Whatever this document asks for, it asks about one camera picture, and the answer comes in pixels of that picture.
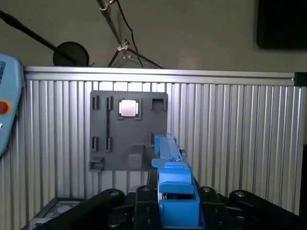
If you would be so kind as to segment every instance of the black monitor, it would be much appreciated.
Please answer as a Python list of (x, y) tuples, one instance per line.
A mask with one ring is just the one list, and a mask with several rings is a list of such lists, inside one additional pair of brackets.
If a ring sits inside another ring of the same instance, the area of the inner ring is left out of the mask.
[(307, 49), (307, 0), (259, 0), (260, 48)]

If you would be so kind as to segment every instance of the gray fixture plate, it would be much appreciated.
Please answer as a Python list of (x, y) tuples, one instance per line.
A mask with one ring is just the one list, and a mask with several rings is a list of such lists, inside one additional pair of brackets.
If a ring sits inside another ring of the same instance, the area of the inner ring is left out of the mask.
[[(150, 169), (154, 136), (167, 132), (167, 99), (165, 92), (92, 91), (90, 170)], [(122, 100), (136, 101), (138, 114), (122, 116)]]

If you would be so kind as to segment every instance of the aluminum profile wall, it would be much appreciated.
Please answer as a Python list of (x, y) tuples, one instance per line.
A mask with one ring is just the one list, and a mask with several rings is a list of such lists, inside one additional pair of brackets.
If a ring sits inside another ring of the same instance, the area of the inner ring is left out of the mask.
[(249, 190), (298, 213), (305, 88), (52, 79), (26, 76), (0, 159), (0, 230), (20, 229), (55, 196), (146, 182), (147, 172), (88, 171), (91, 90), (167, 92), (168, 132), (201, 185)]

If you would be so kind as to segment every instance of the gray wall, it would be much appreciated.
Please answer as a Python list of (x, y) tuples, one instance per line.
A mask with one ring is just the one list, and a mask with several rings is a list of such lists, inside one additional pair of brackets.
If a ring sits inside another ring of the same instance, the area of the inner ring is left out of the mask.
[[(255, 2), (121, 0), (139, 51), (168, 69), (307, 71), (306, 52), (257, 48)], [(95, 0), (2, 0), (1, 9), (55, 45), (64, 41), (84, 45), (95, 67), (105, 67), (117, 47)], [(51, 51), (3, 22), (0, 29), (2, 53), (25, 65), (52, 65)], [(136, 66), (128, 61), (119, 67)]]

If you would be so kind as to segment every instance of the wire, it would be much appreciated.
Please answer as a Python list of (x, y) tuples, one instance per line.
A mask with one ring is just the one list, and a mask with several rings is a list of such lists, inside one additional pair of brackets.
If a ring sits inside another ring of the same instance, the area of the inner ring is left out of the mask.
[(120, 5), (120, 3), (119, 3), (119, 0), (116, 0), (116, 1), (117, 1), (117, 4), (118, 4), (118, 8), (119, 8), (120, 14), (121, 14), (121, 16), (123, 17), (126, 26), (128, 27), (128, 29), (129, 29), (130, 32), (131, 32), (132, 42), (133, 42), (133, 45), (134, 45), (134, 48), (135, 48), (135, 51), (136, 51), (138, 60), (139, 60), (139, 62), (140, 62), (140, 64), (141, 64), (142, 68), (144, 68), (143, 63), (142, 63), (142, 61), (141, 61), (141, 59), (140, 59), (140, 55), (139, 55), (138, 48), (136, 47), (136, 44), (135, 44), (135, 41), (134, 41), (133, 30), (131, 29), (131, 27), (129, 26), (129, 24), (128, 24), (127, 20), (126, 20), (126, 17), (125, 17), (125, 15), (124, 15), (124, 12), (123, 12), (123, 10), (122, 10), (122, 8), (121, 8), (121, 5)]

